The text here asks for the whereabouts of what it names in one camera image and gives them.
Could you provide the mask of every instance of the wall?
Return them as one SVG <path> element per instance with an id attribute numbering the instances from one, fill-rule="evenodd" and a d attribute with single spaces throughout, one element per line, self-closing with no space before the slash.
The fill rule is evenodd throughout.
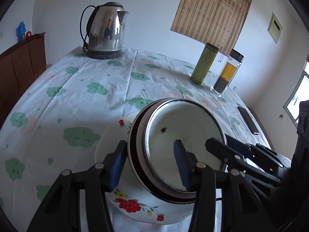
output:
<path id="1" fill-rule="evenodd" d="M 309 54 L 309 33 L 302 23 L 293 27 L 293 36 L 281 58 L 280 65 L 267 89 L 253 107 L 263 123 L 276 152 L 292 159 L 298 135 L 296 127 L 284 112 L 283 105 L 293 92 Z"/>
<path id="2" fill-rule="evenodd" d="M 90 5 L 117 1 L 130 11 L 126 21 L 124 47 L 157 52 L 196 64 L 204 45 L 170 31 L 180 0 L 36 0 L 33 29 L 45 31 L 47 63 L 54 63 L 82 44 L 79 21 Z M 83 32 L 92 9 L 84 15 Z M 267 32 L 272 12 L 283 26 L 276 45 Z M 251 106 L 279 62 L 293 24 L 283 0 L 253 0 L 235 49 L 245 56 L 243 66 L 233 81 L 237 93 Z M 212 71 L 220 71 L 223 61 L 215 62 Z"/>
<path id="3" fill-rule="evenodd" d="M 15 0 L 0 22 L 0 53 L 17 43 L 16 29 L 24 21 L 27 31 L 32 31 L 32 13 L 35 0 Z"/>

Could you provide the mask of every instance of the blue thermos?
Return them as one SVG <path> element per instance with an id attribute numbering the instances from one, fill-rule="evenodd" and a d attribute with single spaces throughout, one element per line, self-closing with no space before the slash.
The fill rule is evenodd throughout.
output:
<path id="1" fill-rule="evenodd" d="M 25 32 L 26 32 L 26 26 L 24 22 L 21 22 L 19 27 L 16 29 L 16 36 L 18 37 L 18 42 L 25 40 Z"/>

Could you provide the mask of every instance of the kettle lid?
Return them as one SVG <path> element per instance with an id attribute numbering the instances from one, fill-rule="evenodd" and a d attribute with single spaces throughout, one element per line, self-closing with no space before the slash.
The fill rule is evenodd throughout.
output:
<path id="1" fill-rule="evenodd" d="M 117 2 L 108 2 L 108 3 L 103 4 L 102 6 L 115 6 L 115 7 L 123 8 L 123 6 L 120 3 L 117 3 Z"/>

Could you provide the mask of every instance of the white tablecloth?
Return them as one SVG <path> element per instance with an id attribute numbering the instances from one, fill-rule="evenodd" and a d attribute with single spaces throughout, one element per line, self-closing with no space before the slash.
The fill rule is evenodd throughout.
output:
<path id="1" fill-rule="evenodd" d="M 245 105 L 233 90 L 221 98 L 210 92 L 216 74 L 209 72 L 198 86 L 189 79 L 192 64 L 134 49 L 123 52 L 114 60 L 95 60 L 80 47 L 73 50 L 30 86 L 5 121 L 0 131 L 0 205 L 18 231 L 26 231 L 62 170 L 79 172 L 94 164 L 96 144 L 112 120 L 157 99 L 197 101 L 224 133 L 269 147 L 260 128 L 260 135 L 248 130 L 237 109 Z M 190 221 L 140 223 L 113 208 L 111 216 L 115 231 L 121 232 L 186 231 Z"/>

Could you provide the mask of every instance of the red object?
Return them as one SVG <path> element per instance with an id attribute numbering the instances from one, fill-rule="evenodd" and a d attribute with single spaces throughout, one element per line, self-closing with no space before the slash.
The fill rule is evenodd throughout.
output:
<path id="1" fill-rule="evenodd" d="M 31 37 L 31 36 L 32 36 L 31 31 L 28 31 L 28 32 L 26 33 L 26 38 L 29 38 L 29 37 Z"/>
<path id="2" fill-rule="evenodd" d="M 163 215 L 158 215 L 157 220 L 158 220 L 159 222 L 164 221 L 164 216 L 163 216 Z"/>
<path id="3" fill-rule="evenodd" d="M 121 198 L 116 198 L 115 200 L 120 203 L 119 208 L 125 209 L 128 213 L 132 213 L 132 212 L 135 213 L 136 211 L 141 210 L 141 206 L 139 205 L 137 201 L 125 200 Z"/>

